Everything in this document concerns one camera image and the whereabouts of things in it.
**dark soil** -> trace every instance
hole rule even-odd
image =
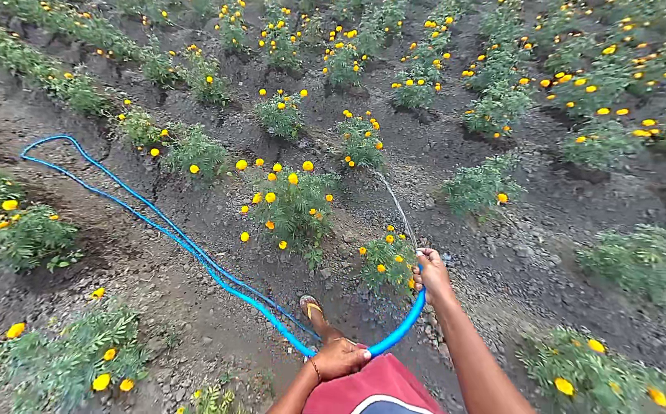
[[[251,5],[249,10],[250,25],[260,26],[261,10]],[[85,303],[86,294],[104,286],[112,296],[121,296],[141,310],[144,323],[166,324],[179,335],[181,344],[174,349],[152,343],[159,356],[151,375],[129,400],[92,401],[86,407],[89,412],[100,412],[105,409],[101,404],[108,403],[113,405],[111,412],[174,412],[187,404],[191,391],[203,380],[226,371],[236,377],[239,398],[254,409],[264,409],[272,397],[264,392],[268,373],[273,373],[273,390],[278,393],[302,363],[260,313],[218,287],[169,238],[57,172],[18,157],[30,142],[66,133],[159,207],[223,267],[300,320],[305,317],[296,303],[309,293],[321,300],[331,323],[352,339],[377,342],[407,313],[409,299],[378,297],[363,287],[356,277],[357,249],[380,237],[387,224],[399,228],[401,219],[373,175],[343,169],[329,154],[337,154],[339,143],[332,129],[342,119],[342,111],[371,110],[382,126],[388,180],[409,214],[418,244],[440,251],[472,321],[531,401],[538,406],[543,403],[514,351],[521,343],[520,334],[533,329],[585,326],[611,348],[666,369],[666,314],[628,302],[615,288],[584,276],[574,263],[574,250],[593,241],[599,231],[630,230],[637,223],[666,224],[666,202],[657,191],[666,188],[666,156],[637,155],[601,177],[577,171],[556,155],[557,143],[573,125],[539,106],[531,108],[511,141],[494,143],[469,136],[459,114],[475,96],[462,87],[459,73],[481,50],[478,14],[459,22],[461,33],[454,36],[443,90],[432,108],[396,110],[390,104],[390,84],[403,68],[399,57],[418,40],[417,22],[428,10],[418,7],[414,15],[408,15],[403,38],[385,49],[381,62],[365,73],[365,94],[327,90],[318,53],[303,60],[302,76],[295,79],[266,70],[257,54],[241,58],[222,52],[214,38],[213,20],[202,25],[208,31],[184,29],[199,26],[191,15],[180,17],[177,26],[159,28],[165,49],[195,43],[218,57],[238,103],[233,108],[197,105],[182,87],[158,89],[135,66],[108,61],[87,45],[25,24],[26,41],[64,61],[86,64],[99,80],[125,91],[161,121],[201,122],[233,157],[260,157],[267,163],[292,166],[313,161],[316,171],[341,173],[342,189],[336,193],[334,233],[324,244],[324,262],[310,271],[300,255],[279,253],[255,238],[246,244],[239,241],[242,231],[258,233],[255,223],[238,214],[253,194],[250,183],[223,175],[213,186],[200,188],[184,177],[161,172],[155,159],[110,136],[99,123],[56,106],[43,93],[0,71],[0,166],[29,184],[30,197],[49,202],[80,226],[80,245],[86,252],[78,265],[54,275],[41,270],[25,277],[0,275],[0,334],[24,315],[35,325],[51,316],[69,317]],[[140,22],[116,19],[116,24],[140,43],[146,41]],[[309,90],[302,105],[306,133],[298,143],[270,138],[256,124],[252,107],[260,88]],[[632,112],[633,117],[642,119],[643,112],[665,104],[666,92],[659,92]],[[473,166],[486,156],[505,152],[521,160],[515,176],[528,190],[522,200],[510,202],[502,214],[483,223],[449,212],[437,195],[440,183],[457,167]],[[35,154],[68,166],[91,184],[127,196],[88,167],[70,146],[49,143]],[[437,317],[431,309],[427,311],[392,352],[445,409],[464,412]],[[0,412],[5,407],[7,400],[0,398]]]

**blue hose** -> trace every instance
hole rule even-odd
[[[96,167],[100,168],[101,171],[103,171],[105,174],[107,174],[110,179],[115,181],[117,184],[119,184],[124,190],[128,191],[131,195],[135,197],[136,200],[141,201],[144,203],[145,206],[149,207],[153,212],[155,212],[167,225],[169,225],[170,228],[176,233],[172,233],[170,230],[164,228],[162,225],[157,224],[156,222],[152,221],[148,217],[145,217],[143,214],[137,212],[135,209],[133,209],[131,206],[126,204],[123,201],[120,201],[119,199],[115,198],[114,196],[103,192],[99,189],[94,188],[93,186],[90,186],[87,184],[85,181],[80,180],[80,178],[76,177],[74,174],[71,172],[61,168],[60,166],[56,166],[52,163],[49,163],[47,161],[40,160],[38,158],[30,157],[27,155],[27,153],[33,149],[36,146],[42,145],[46,142],[53,141],[53,140],[58,140],[58,139],[65,139],[67,141],[70,141],[72,145],[77,149],[77,151],[82,155],[83,158],[85,158],[86,161],[88,161],[90,164],[95,165]],[[162,233],[166,234],[172,240],[176,241],[180,246],[182,246],[185,250],[189,251],[192,256],[197,259],[203,267],[207,270],[208,274],[222,287],[223,289],[227,290],[230,294],[240,297],[244,301],[246,301],[248,304],[251,304],[254,306],[256,309],[258,309],[259,312],[261,312],[268,320],[269,322],[279,331],[279,333],[282,334],[299,352],[304,354],[306,357],[312,357],[315,355],[315,352],[312,351],[311,349],[307,348],[304,344],[301,343],[300,340],[297,339],[291,332],[289,332],[286,328],[285,325],[282,324],[282,322],[277,319],[275,315],[273,315],[272,312],[270,312],[264,305],[259,303],[257,300],[253,299],[250,296],[245,295],[244,293],[239,292],[238,290],[234,289],[230,285],[228,285],[225,281],[223,281],[220,277],[218,277],[218,274],[216,271],[220,272],[223,276],[227,277],[228,280],[232,281],[238,286],[246,288],[248,291],[256,295],[257,297],[261,298],[263,301],[265,301],[268,305],[273,306],[275,309],[277,309],[282,315],[290,319],[295,325],[299,326],[302,330],[305,332],[308,332],[311,334],[313,337],[316,339],[320,339],[317,334],[312,332],[310,329],[305,327],[303,324],[301,324],[297,319],[295,319],[293,316],[291,316],[287,311],[285,311],[281,306],[277,305],[274,301],[269,299],[268,297],[262,295],[260,292],[255,290],[253,287],[250,287],[243,281],[240,281],[239,279],[233,277],[230,273],[227,272],[227,270],[223,269],[218,263],[210,259],[210,257],[205,253],[205,250],[201,249],[199,246],[197,246],[194,241],[192,241],[187,235],[185,235],[179,227],[177,227],[169,218],[167,218],[162,212],[159,211],[151,202],[148,200],[144,199],[141,195],[137,194],[134,192],[129,186],[124,184],[121,180],[119,180],[113,173],[108,171],[102,164],[98,163],[95,161],[90,155],[88,155],[85,150],[82,149],[80,144],[71,136],[67,135],[57,135],[57,136],[51,136],[48,138],[42,138],[39,141],[34,142],[33,144],[27,146],[24,148],[24,150],[21,152],[21,157],[24,158],[25,160],[28,161],[33,161],[45,166],[48,166],[49,168],[56,169],[60,173],[70,177],[72,180],[76,181],[79,183],[81,186],[85,187],[91,192],[97,193],[102,195],[103,197],[107,197],[108,199],[112,200],[113,202],[118,203],[120,206],[122,206],[124,209],[128,210],[131,212],[133,215],[136,217],[142,219],[144,222],[148,223],[152,227],[156,228],[157,230],[161,231]],[[387,349],[391,348],[401,340],[404,335],[409,331],[409,329],[414,325],[414,322],[417,320],[418,316],[420,315],[423,306],[425,306],[425,289],[420,291],[420,294],[418,295],[417,300],[414,303],[414,306],[412,306],[412,309],[409,311],[409,314],[407,317],[404,319],[401,325],[396,328],[388,337],[384,338],[382,342],[372,346],[369,348],[371,354],[375,357],[377,355],[382,354],[385,352]]]

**person's left hand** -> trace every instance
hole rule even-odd
[[[360,349],[349,340],[338,338],[322,347],[311,361],[317,367],[320,379],[330,381],[360,371],[369,360],[371,353],[367,349]]]

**rock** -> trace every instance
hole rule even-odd
[[[534,250],[527,245],[516,245],[512,248],[517,257],[534,257]]]

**person's right hand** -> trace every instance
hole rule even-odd
[[[418,248],[415,252],[423,270],[420,272],[420,269],[416,266],[412,268],[414,289],[420,292],[424,285],[427,288],[425,299],[430,304],[439,297],[450,295],[453,292],[451,278],[448,275],[446,264],[440,259],[437,250]]]

